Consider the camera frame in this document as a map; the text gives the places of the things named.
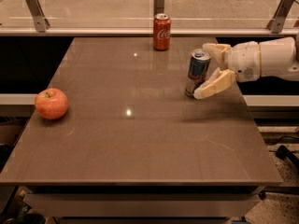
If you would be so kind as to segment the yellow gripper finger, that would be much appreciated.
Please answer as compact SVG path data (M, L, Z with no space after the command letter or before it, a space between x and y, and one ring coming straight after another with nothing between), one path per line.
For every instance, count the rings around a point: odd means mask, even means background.
M226 54L231 48L229 44L205 43L203 45L203 49L208 52L222 68L228 67Z
M226 69L217 68L212 75L202 85L194 90L193 97L195 99L206 99L217 93L227 90L236 80L235 72Z

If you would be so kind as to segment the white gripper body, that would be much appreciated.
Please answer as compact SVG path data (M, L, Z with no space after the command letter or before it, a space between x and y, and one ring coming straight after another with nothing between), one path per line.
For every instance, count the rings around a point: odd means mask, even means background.
M257 80L261 75L260 46L250 41L237 44L226 53L228 68L236 73L238 82Z

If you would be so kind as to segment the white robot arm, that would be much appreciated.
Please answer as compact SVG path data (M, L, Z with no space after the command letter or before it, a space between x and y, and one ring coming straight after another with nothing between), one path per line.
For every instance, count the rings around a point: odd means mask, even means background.
M205 43L209 53L224 70L217 67L207 81L193 92L201 100L225 91L235 81L250 82L260 77L278 77L297 81L299 75L298 41L293 37L229 44Z

